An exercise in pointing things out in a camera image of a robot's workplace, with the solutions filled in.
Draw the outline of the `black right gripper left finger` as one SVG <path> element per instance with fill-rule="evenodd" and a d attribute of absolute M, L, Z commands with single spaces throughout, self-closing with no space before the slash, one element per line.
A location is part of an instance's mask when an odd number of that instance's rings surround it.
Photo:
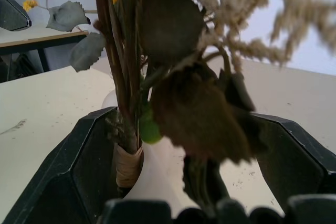
<path fill-rule="evenodd" d="M 114 143 L 106 119 L 116 107 L 89 113 L 47 155 L 4 223 L 96 223 L 117 195 Z"/>

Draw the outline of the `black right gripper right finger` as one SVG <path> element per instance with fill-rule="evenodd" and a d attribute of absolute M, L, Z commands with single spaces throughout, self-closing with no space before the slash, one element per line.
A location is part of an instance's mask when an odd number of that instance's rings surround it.
<path fill-rule="evenodd" d="M 335 154 L 298 123 L 254 114 L 265 128 L 261 140 L 268 149 L 257 156 L 261 173 L 281 208 L 289 197 L 335 194 Z"/>

